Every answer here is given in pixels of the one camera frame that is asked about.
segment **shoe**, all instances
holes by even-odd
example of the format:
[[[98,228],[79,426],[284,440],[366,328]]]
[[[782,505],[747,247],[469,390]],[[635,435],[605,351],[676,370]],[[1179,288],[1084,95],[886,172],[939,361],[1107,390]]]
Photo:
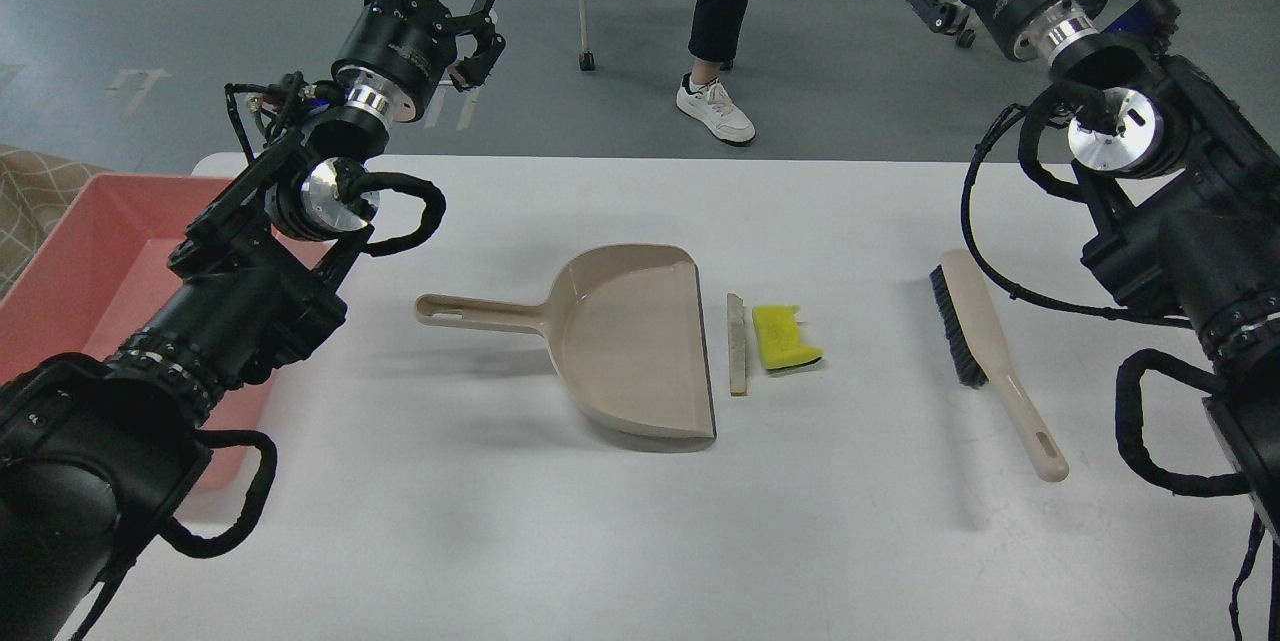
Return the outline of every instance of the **shoe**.
[[[689,88],[689,73],[676,91],[676,107],[690,118],[703,122],[707,129],[727,145],[745,146],[755,139],[755,125],[741,107],[728,99],[728,91],[719,79],[696,91]]]

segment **white table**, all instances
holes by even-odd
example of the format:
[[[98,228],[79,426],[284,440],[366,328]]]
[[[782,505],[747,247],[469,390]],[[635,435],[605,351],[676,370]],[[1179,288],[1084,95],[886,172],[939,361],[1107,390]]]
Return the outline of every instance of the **white table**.
[[[197,173],[234,175],[236,154]],[[956,383],[928,273],[960,246],[961,164],[380,157],[448,194],[430,243],[361,258],[347,325],[283,368],[261,526],[230,555],[142,555],[99,640],[915,640],[1228,637],[1243,498],[1178,499],[1115,450],[1114,379],[1188,331],[996,296],[1015,363],[1071,463],[1041,482],[991,389]],[[379,237],[417,202],[387,196]],[[989,258],[1034,289],[1110,299],[1079,266],[1088,214],[1016,168],[975,194]],[[539,336],[425,328],[424,293],[539,302],[613,243],[699,264],[719,439],[644,453],[573,407]],[[728,395],[724,296],[800,305],[815,367]],[[1156,461],[1230,471],[1196,392],[1152,377]],[[214,534],[237,490],[188,499]],[[1245,586],[1261,637],[1266,559]]]

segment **brush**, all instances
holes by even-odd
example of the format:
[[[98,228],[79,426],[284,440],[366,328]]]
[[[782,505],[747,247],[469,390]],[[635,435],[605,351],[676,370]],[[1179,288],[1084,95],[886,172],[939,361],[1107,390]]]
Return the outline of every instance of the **brush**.
[[[1069,467],[1038,409],[1014,372],[1014,362],[987,284],[965,249],[942,255],[942,264],[929,275],[933,298],[942,313],[956,377],[978,389],[989,380],[1000,394],[1018,439],[1044,481],[1061,481]]]

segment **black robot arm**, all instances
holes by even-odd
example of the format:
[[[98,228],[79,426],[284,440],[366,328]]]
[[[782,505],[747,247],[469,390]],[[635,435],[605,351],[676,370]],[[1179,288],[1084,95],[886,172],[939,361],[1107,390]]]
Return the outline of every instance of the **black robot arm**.
[[[87,628],[156,536],[207,558],[243,541],[261,516],[275,448],[253,431],[200,426],[225,392],[264,383],[311,356],[343,322],[338,287],[361,253],[415,248],[434,233],[444,196],[429,180],[371,173],[393,122],[410,122],[440,77],[462,68],[481,84],[502,52],[493,0],[453,18],[438,0],[365,0],[332,70],[307,84],[229,84],[248,166],[187,226],[169,269],[180,289],[110,358],[56,354],[0,386],[0,638],[55,637],[81,599],[102,585]],[[458,61],[456,36],[477,41]],[[252,154],[234,95],[251,93],[265,148]],[[370,243],[380,191],[424,202],[415,232]],[[275,232],[332,241],[315,267]],[[262,462],[236,525],[216,539],[174,512],[212,454],[253,447]]]
[[[1084,203],[1097,237],[1082,262],[1124,307],[1111,319],[1193,328],[1212,375],[1160,354],[1135,354],[1117,383],[1121,455],[1178,494],[1251,493],[1280,530],[1280,157],[1199,68],[1170,56],[1179,9],[1142,0],[1107,29],[1106,0],[908,0],[938,32],[972,9],[1006,58],[1050,64],[1052,84],[1024,107],[1019,162],[1047,193]],[[1074,182],[1039,162],[1047,125],[1069,118]],[[979,152],[989,145],[979,145]],[[1135,203],[1123,179],[1170,180]],[[966,207],[968,186],[963,207]],[[963,225],[968,228],[968,218]],[[1027,298],[993,269],[988,275]],[[1202,390],[1215,431],[1239,473],[1204,484],[1155,467],[1142,445],[1138,380],[1146,371]]]

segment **scrub pad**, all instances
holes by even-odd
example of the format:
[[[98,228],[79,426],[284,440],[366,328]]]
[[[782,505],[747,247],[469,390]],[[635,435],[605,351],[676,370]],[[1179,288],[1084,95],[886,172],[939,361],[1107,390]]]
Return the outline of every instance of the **scrub pad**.
[[[797,310],[800,307],[794,307],[794,305],[792,307],[751,308],[760,362],[767,371],[805,366],[805,363],[815,363],[822,358],[822,349],[801,344],[800,326],[796,326]]]

